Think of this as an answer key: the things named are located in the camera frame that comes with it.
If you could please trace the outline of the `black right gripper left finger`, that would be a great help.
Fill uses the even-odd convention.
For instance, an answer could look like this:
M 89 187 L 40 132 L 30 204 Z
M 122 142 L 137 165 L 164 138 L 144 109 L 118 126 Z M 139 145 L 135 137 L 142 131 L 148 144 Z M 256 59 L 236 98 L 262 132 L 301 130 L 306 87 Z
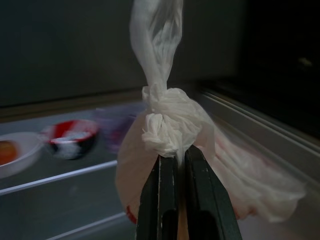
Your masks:
M 178 163 L 158 156 L 142 188 L 136 240 L 176 240 L 178 235 Z

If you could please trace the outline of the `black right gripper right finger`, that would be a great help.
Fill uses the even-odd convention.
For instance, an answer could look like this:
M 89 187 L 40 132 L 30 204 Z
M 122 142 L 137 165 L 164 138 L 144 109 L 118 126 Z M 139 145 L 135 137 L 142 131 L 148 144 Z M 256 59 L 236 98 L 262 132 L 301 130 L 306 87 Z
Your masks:
M 227 190 L 202 151 L 192 145 L 185 153 L 188 235 L 191 240 L 241 240 Z

